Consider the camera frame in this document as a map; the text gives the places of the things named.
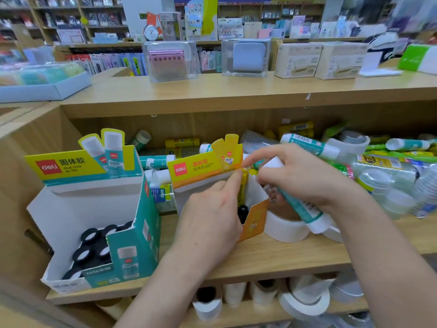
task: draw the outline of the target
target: deli logo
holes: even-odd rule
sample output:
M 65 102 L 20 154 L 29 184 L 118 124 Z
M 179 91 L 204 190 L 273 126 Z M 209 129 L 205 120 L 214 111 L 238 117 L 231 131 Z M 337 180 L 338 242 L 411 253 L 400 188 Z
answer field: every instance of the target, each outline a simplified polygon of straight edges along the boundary
M 183 162 L 181 164 L 175 164 L 173 166 L 173 168 L 174 168 L 174 174 L 176 176 L 181 176 L 181 175 L 184 175 L 184 174 L 188 174 L 187 165 L 185 164 L 185 162 Z
M 44 175 L 62 174 L 61 168 L 59 168 L 58 164 L 54 159 L 36 161 L 36 165 L 39 167 L 39 169 L 41 169 Z

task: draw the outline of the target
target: hand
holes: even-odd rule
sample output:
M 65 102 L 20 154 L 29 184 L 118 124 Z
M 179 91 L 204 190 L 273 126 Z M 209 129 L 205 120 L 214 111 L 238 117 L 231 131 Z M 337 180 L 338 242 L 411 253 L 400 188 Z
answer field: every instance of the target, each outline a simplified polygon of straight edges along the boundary
M 243 231 L 237 215 L 242 175 L 241 170 L 234 171 L 227 181 L 192 194 L 179 217 L 172 251 L 204 278 L 232 251 Z
M 258 181 L 279 186 L 293 197 L 311 202 L 328 214 L 332 214 L 339 205 L 365 195 L 362 187 L 297 144 L 263 147 L 250 154 L 242 167 L 262 159 L 264 165 L 275 156 L 281 159 L 285 167 L 260 167 Z

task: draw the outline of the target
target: pink product in plastic box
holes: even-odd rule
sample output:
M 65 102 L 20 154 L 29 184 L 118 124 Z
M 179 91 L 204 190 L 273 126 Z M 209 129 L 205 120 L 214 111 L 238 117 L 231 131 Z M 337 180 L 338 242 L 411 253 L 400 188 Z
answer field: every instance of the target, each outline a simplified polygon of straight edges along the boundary
M 152 75 L 159 81 L 188 79 L 185 54 L 182 49 L 149 51 Z

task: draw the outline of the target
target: beige product box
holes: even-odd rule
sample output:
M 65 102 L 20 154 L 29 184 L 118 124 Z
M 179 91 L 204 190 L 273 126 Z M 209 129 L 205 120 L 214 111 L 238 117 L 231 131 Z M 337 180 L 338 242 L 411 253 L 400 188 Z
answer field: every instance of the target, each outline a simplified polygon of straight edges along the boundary
M 368 44 L 359 42 L 324 42 L 315 77 L 320 79 L 356 78 L 367 53 Z
M 314 77 L 322 44 L 282 44 L 277 53 L 275 76 L 281 78 Z

